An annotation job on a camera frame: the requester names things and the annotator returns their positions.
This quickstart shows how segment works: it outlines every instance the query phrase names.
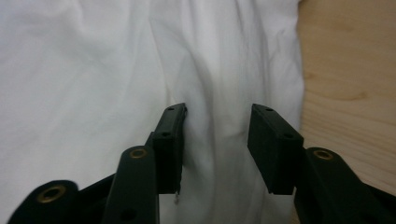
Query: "white cloth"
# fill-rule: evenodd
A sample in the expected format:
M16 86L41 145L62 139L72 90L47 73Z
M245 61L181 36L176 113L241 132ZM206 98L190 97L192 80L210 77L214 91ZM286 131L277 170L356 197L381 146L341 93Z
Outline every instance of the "white cloth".
M36 187L114 173L186 103L179 203L161 223L288 223L247 149L253 103L295 128L297 0L2 1L0 223Z

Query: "black plastic part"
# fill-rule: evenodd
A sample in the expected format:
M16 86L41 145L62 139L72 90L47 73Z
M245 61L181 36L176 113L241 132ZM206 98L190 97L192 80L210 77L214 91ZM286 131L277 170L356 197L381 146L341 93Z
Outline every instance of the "black plastic part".
M154 151L131 147L120 158L102 223L159 223Z
M270 193L291 195L304 139L272 108L253 105L247 147Z
M68 180L51 181L36 188L14 212L9 224L74 223L78 187Z
M343 159L319 147L305 152L295 205L301 223L395 223Z
M389 211L389 213L393 216L393 219L396 220L396 197L370 185L366 186L376 197L376 199L382 204L382 206Z
M79 192L77 223L101 222L113 179L114 175L110 175Z
M150 135L147 145L152 144L157 161L158 193L180 192L183 159L183 122L187 115L185 104L166 108L163 116Z

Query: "screw hole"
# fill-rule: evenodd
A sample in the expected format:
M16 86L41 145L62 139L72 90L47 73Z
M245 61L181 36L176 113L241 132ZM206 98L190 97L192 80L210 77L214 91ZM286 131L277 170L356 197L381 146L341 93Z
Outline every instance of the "screw hole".
M136 218L136 211L134 209L127 209L121 212L121 221L132 221Z
M332 154L325 150L316 150L316 151L314 151L314 154L315 154L315 156L317 156L320 159L323 159L326 161L332 160Z
M52 186L45 189L37 196L37 201L40 203L51 203L64 195L66 188L63 185Z
M293 138L293 135L291 133L285 133L283 134L287 138Z

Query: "wooden surface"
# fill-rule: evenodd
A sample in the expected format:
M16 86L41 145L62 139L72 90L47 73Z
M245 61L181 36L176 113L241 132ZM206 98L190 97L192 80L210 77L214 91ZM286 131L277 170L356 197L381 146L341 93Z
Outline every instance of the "wooden surface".
M306 147L396 195L396 1L303 0Z

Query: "wooden table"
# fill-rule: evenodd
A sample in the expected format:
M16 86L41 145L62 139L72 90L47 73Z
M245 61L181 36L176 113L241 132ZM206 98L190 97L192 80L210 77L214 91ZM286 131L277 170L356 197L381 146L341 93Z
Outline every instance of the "wooden table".
M396 195L396 1L303 0L298 32L304 145Z

